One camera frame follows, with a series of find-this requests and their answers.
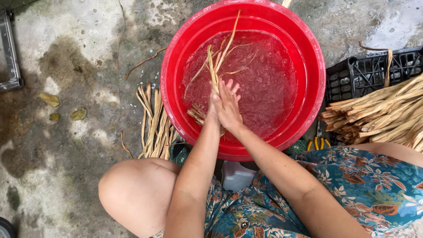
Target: white plastic container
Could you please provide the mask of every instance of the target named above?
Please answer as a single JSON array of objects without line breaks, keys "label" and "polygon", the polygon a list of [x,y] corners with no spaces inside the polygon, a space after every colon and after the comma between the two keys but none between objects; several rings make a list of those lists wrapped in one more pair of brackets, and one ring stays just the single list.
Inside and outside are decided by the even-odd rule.
[{"label": "white plastic container", "polygon": [[222,165],[222,187],[239,191],[251,184],[257,171],[243,167],[239,162],[225,161]]}]

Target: dress button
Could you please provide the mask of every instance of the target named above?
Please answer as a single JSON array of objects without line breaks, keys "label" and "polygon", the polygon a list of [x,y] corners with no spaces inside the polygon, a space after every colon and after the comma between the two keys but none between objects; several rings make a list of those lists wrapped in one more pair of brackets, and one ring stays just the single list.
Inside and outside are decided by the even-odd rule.
[{"label": "dress button", "polygon": [[241,223],[241,228],[247,228],[249,225],[250,225],[250,224],[248,224],[248,222],[247,222],[247,221],[243,221],[243,222]]}]

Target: concrete floor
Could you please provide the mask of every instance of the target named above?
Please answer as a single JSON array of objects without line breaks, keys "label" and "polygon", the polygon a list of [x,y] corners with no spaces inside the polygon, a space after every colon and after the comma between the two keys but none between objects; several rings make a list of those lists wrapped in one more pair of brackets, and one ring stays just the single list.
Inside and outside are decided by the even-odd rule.
[{"label": "concrete floor", "polygon": [[[163,54],[192,14],[211,0],[39,0],[16,11],[14,35],[25,87],[0,94],[0,216],[19,237],[133,235],[99,203],[97,184],[113,164],[141,152],[141,82],[159,86]],[[294,0],[291,10],[311,28],[327,67],[367,51],[423,44],[422,0]],[[82,72],[74,71],[81,67]],[[38,93],[58,95],[52,108]],[[70,113],[88,109],[73,122]],[[48,120],[57,112],[59,121]],[[307,133],[315,134],[315,125]],[[423,221],[391,237],[423,237]]]}]

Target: floral dress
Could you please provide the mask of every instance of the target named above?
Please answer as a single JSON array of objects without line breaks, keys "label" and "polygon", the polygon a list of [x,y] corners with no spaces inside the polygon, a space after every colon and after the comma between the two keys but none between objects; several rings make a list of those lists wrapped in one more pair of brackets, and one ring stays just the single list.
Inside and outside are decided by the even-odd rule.
[{"label": "floral dress", "polygon": [[[423,215],[420,167],[339,146],[291,157],[312,173],[372,237],[406,228]],[[207,238],[311,236],[261,171],[240,191],[224,190],[214,177],[206,207]]]}]

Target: yellow-handled pliers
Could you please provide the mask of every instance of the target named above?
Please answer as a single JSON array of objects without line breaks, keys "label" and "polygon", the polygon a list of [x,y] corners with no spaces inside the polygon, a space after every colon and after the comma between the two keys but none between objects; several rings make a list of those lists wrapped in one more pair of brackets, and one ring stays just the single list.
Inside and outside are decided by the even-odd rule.
[{"label": "yellow-handled pliers", "polygon": [[[319,148],[319,145],[317,144],[317,139],[320,137],[320,148]],[[319,149],[323,149],[323,141],[325,141],[326,142],[326,144],[330,147],[330,142],[327,140],[327,139],[325,139],[325,138],[323,138],[322,136],[321,136],[321,129],[320,129],[320,120],[318,120],[317,121],[317,134],[316,134],[316,136],[314,137],[314,146],[316,147],[316,150],[319,150]],[[307,144],[307,151],[309,151],[310,150],[310,147],[311,147],[311,143],[312,143],[312,141],[309,141],[308,142],[308,144]]]}]

